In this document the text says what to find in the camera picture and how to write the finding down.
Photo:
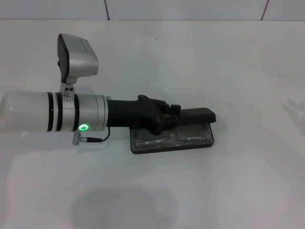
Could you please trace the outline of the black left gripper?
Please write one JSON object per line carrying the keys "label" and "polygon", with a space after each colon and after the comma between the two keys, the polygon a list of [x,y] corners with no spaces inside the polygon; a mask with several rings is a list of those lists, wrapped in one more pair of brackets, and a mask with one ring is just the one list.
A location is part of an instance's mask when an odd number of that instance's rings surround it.
{"label": "black left gripper", "polygon": [[176,128],[181,106],[139,95],[137,100],[108,100],[108,127],[146,129],[152,134]]}

